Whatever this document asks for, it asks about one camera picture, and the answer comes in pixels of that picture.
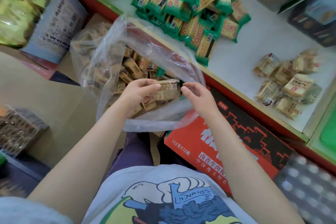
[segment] white t-shirt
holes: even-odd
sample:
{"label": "white t-shirt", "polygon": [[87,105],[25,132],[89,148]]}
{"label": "white t-shirt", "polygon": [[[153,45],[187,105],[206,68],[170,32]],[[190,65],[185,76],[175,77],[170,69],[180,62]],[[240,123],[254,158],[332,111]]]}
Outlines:
{"label": "white t-shirt", "polygon": [[[2,224],[70,224],[44,205],[0,198]],[[129,167],[101,185],[83,224],[257,224],[208,177],[179,165]]]}

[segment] cartoon print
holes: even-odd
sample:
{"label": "cartoon print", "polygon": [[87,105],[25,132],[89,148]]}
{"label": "cartoon print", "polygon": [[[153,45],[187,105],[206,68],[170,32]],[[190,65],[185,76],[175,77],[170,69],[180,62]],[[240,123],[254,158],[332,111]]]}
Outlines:
{"label": "cartoon print", "polygon": [[241,224],[207,182],[195,177],[138,182],[100,224]]}

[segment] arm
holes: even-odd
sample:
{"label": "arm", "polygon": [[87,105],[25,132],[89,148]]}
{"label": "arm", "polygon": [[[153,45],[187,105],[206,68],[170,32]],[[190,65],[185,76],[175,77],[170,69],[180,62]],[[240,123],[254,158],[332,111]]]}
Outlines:
{"label": "arm", "polygon": [[[195,89],[196,94],[188,87]],[[304,224],[287,198],[238,139],[219,112],[210,91],[194,82],[185,83],[181,90],[212,132],[225,176],[238,205],[259,224]]]}
{"label": "arm", "polygon": [[150,79],[131,82],[28,199],[41,202],[70,217],[74,223],[80,223],[96,195],[126,118],[146,96],[161,87],[154,82]]}

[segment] person's left hand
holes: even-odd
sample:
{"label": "person's left hand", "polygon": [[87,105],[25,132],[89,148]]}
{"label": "person's left hand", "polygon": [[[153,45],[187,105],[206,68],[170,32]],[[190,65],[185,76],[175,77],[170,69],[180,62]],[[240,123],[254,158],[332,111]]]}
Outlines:
{"label": "person's left hand", "polygon": [[161,85],[153,79],[137,79],[130,82],[116,103],[121,103],[127,110],[129,117],[141,102],[151,99],[151,94],[161,88]]}

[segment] plastic bag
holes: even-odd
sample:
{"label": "plastic bag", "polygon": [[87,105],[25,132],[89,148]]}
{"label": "plastic bag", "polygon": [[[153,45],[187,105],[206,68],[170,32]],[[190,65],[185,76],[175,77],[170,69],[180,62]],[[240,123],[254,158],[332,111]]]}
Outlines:
{"label": "plastic bag", "polygon": [[[136,25],[141,24],[145,30],[153,32],[166,42],[170,42],[179,54],[150,38]],[[77,77],[82,87],[90,91],[97,100],[98,120],[103,115],[107,103],[112,104],[119,97],[114,95],[119,78],[119,70],[124,58],[125,46],[132,48],[141,56],[167,72],[174,74],[184,82],[199,82],[205,85],[204,77],[191,50],[180,42],[170,39],[162,29],[150,22],[120,16],[107,34],[99,35],[99,30],[106,24],[96,24],[82,30],[71,42],[70,51]],[[185,116],[193,109],[189,100],[181,96],[159,109],[149,111],[134,119],[127,119],[124,131],[157,132],[182,128],[193,122],[198,114]]]}

